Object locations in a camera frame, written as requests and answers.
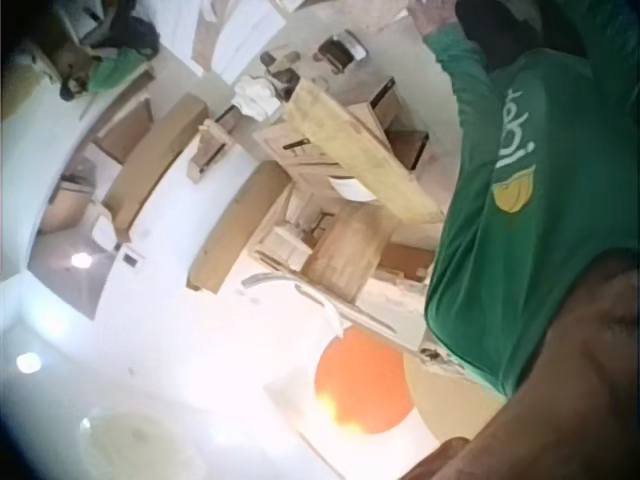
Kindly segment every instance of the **man in green shirt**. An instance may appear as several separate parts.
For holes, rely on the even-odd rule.
[[[533,49],[491,74],[451,7],[410,7],[463,133],[425,317],[508,400],[407,479],[640,478],[638,25],[622,3],[557,3],[588,58]]]

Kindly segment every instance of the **ceiling light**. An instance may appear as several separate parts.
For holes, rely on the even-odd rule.
[[[76,268],[89,268],[93,263],[93,257],[85,252],[76,253],[71,256],[71,265]]]
[[[40,360],[40,355],[37,353],[23,353],[16,358],[16,365],[18,366],[18,370],[28,375],[40,370],[42,367],[42,360]]]

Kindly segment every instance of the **wooden table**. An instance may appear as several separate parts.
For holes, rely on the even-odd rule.
[[[504,403],[476,383],[430,372],[408,354],[404,369],[418,413],[439,442],[475,437]]]

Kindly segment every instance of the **green long-sleeve shirt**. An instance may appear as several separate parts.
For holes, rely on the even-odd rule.
[[[463,132],[425,317],[505,396],[588,265],[640,250],[637,24],[607,0],[561,3],[589,60],[538,50],[489,76],[459,26],[425,39],[451,77]]]

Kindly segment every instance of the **person's hand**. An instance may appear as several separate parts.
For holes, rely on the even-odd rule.
[[[457,22],[456,0],[411,0],[407,11],[418,29],[425,37],[438,28]]]
[[[431,480],[469,444],[464,437],[450,438],[431,455],[421,460],[400,480]]]

